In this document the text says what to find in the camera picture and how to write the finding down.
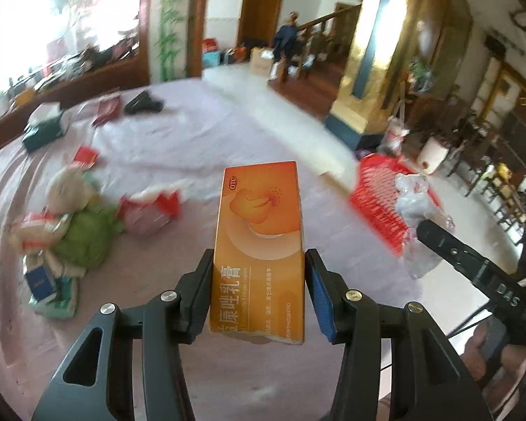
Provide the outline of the right hand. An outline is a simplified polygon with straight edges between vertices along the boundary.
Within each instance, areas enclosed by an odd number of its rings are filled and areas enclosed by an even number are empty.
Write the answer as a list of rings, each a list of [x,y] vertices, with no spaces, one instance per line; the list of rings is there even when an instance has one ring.
[[[513,396],[526,373],[526,346],[510,344],[506,327],[490,316],[476,326],[462,360],[495,413]]]

